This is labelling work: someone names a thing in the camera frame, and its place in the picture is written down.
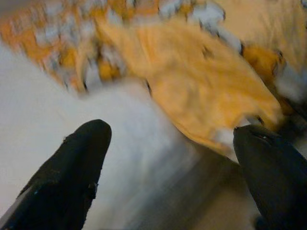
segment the white sheet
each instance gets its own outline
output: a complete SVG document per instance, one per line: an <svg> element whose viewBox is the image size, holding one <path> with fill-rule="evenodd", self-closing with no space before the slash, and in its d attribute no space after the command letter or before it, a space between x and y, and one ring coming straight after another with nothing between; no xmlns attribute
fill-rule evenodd
<svg viewBox="0 0 307 230"><path fill-rule="evenodd" d="M140 214L145 210L151 216L161 213L152 208L152 200L184 199L189 191L204 199L218 183L223 158L204 153L206 160L199 164L203 149L187 144L139 83L116 83L90 97L74 98L1 46L0 216L63 138L97 118L111 125L113 136L85 230L134 228L146 218ZM187 175L196 179L178 183ZM182 192L180 186L187 181L195 184ZM193 190L200 185L199 191ZM169 193L165 188L175 189ZM167 207L168 213L177 209Z"/></svg>

